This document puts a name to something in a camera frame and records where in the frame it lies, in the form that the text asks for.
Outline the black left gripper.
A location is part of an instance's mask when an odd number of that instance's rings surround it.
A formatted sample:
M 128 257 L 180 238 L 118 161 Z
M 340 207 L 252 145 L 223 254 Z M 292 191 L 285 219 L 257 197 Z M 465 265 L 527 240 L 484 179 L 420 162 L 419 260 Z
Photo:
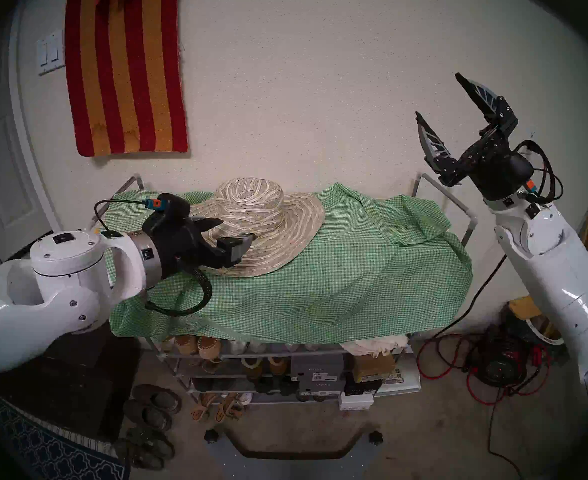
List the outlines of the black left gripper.
M 254 233 L 239 237 L 220 237 L 216 247 L 210 245 L 202 233 L 220 226 L 223 221 L 215 217 L 190 218 L 190 204 L 174 194 L 159 194 L 145 200 L 152 210 L 145 222 L 143 233 L 156 248 L 160 262 L 161 279 L 179 272 L 179 261 L 189 266 L 231 268 L 239 264 L 257 236 Z

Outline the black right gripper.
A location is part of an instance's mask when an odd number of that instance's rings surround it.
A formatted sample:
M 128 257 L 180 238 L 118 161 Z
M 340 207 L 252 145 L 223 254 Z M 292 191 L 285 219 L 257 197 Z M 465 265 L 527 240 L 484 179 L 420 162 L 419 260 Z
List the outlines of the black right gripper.
M 427 165 L 446 187 L 460 185 L 469 177 L 486 201 L 497 201 L 515 193 L 532 176 L 533 167 L 512 151 L 507 137 L 518 124 L 518 119 L 503 96 L 455 73 L 456 81 L 483 114 L 488 125 L 479 132 L 479 139 L 456 160 L 442 140 L 416 111 L 415 120 L 419 143 Z

